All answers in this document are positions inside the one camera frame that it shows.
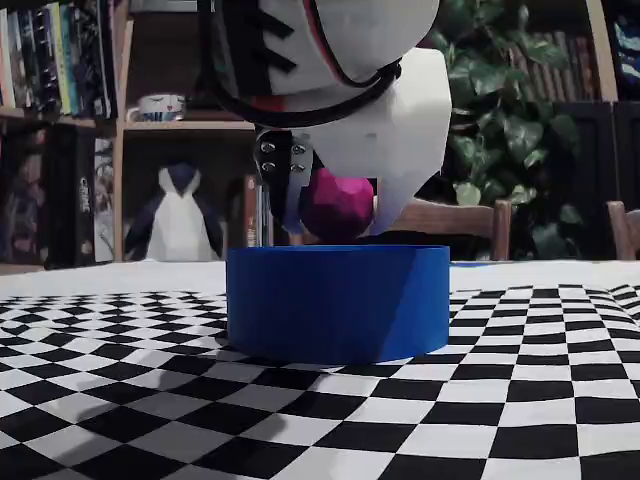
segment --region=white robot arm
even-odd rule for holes
[[[302,228],[319,165],[378,180],[371,233],[388,229],[438,170],[451,115],[442,54],[414,48],[438,0],[199,0],[206,86],[256,124],[272,213]]]

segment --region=white mug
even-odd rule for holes
[[[146,95],[127,110],[127,122],[173,122],[185,116],[184,95],[158,93]]]

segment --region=houseplant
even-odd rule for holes
[[[580,256],[582,219],[567,203],[580,155],[578,129],[548,102],[524,95],[531,82],[513,47],[530,62],[564,68],[567,58],[528,33],[529,11],[505,0],[443,0],[428,44],[445,56],[453,102],[441,179],[461,205],[514,206],[513,258]]]

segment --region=red stripe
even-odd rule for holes
[[[311,35],[313,36],[313,39],[316,41],[316,45],[320,49],[320,53],[322,54],[322,57],[324,58],[325,63],[331,70],[331,73],[333,73],[333,76],[336,77],[337,80],[340,80],[340,75],[338,74],[336,66],[333,64],[333,60],[331,59],[329,52],[325,50],[324,45],[320,40],[320,32],[318,32],[318,29],[316,28],[316,24],[313,21],[313,13],[311,13],[311,1],[302,0],[302,3],[304,5],[305,13],[307,14],[307,25],[309,25],[309,30],[311,30]]]
[[[254,97],[251,104],[260,110],[269,110],[270,112],[283,112],[285,109],[284,97],[281,95]]]

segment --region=checkered tablecloth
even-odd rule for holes
[[[380,365],[227,345],[225,297],[0,294],[0,478],[574,480],[640,472],[638,289],[451,296]]]

